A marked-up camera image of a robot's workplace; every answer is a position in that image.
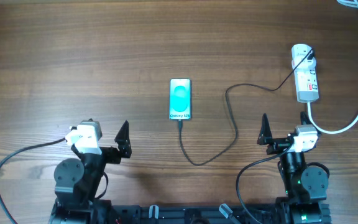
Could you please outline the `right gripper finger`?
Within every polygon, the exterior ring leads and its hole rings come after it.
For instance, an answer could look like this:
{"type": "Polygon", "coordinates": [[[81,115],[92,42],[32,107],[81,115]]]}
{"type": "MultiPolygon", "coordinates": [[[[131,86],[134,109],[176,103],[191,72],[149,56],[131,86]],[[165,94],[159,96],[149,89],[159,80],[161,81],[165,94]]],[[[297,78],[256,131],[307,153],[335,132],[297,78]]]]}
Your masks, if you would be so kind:
{"type": "Polygon", "coordinates": [[[308,115],[302,111],[300,113],[300,121],[301,126],[299,127],[299,134],[306,135],[306,134],[316,134],[321,135],[321,131],[318,131],[314,125],[312,125],[308,115]]]}
{"type": "Polygon", "coordinates": [[[264,113],[262,115],[262,124],[261,129],[259,133],[259,137],[257,140],[258,145],[268,145],[273,142],[272,132],[269,125],[269,119],[267,117],[267,114],[264,113]]]}

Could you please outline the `white power strip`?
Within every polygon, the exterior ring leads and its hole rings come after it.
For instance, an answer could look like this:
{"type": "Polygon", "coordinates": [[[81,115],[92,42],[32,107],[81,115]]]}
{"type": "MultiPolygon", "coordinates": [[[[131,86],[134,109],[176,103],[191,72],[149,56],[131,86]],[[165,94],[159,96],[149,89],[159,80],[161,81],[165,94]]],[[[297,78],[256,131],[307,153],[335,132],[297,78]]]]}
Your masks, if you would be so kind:
{"type": "MultiPolygon", "coordinates": [[[[306,44],[295,44],[291,48],[292,59],[298,55],[315,58],[314,50],[306,44]]],[[[319,99],[318,79],[314,70],[294,70],[297,101],[300,103],[314,102],[319,99]]]]}

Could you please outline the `teal Galaxy smartphone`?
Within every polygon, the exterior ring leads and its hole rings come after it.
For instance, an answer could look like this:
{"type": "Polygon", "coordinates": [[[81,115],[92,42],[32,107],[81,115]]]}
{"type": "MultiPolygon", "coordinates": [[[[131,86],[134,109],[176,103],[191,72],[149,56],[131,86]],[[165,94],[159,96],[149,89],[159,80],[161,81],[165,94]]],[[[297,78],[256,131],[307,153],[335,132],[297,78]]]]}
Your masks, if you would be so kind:
{"type": "Polygon", "coordinates": [[[173,78],[170,80],[170,119],[191,119],[191,80],[173,78]]]}

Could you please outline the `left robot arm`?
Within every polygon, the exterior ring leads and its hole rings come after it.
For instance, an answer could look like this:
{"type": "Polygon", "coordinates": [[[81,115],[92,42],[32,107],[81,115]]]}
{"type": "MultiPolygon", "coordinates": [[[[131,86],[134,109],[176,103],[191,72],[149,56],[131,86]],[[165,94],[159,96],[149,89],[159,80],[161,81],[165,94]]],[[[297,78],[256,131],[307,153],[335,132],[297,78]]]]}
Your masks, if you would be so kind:
{"type": "Polygon", "coordinates": [[[120,214],[104,194],[96,195],[106,164],[120,164],[132,154],[129,122],[125,121],[114,141],[117,147],[101,147],[101,126],[92,119],[70,128],[65,141],[77,155],[65,159],[54,171],[55,195],[49,223],[121,223],[120,214]]]}

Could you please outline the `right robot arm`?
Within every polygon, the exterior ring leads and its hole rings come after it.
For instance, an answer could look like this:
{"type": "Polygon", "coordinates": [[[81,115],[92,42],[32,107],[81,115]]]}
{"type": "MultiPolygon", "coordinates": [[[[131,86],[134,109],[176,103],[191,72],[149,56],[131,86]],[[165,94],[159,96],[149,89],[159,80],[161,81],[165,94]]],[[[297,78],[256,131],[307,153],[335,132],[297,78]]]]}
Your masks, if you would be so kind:
{"type": "Polygon", "coordinates": [[[319,131],[307,115],[301,113],[301,124],[284,138],[274,138],[266,114],[262,115],[257,144],[266,145],[268,155],[278,156],[278,168],[286,190],[276,199],[279,223],[331,223],[327,199],[329,169],[319,162],[307,163],[305,153],[316,147],[319,131]]]}

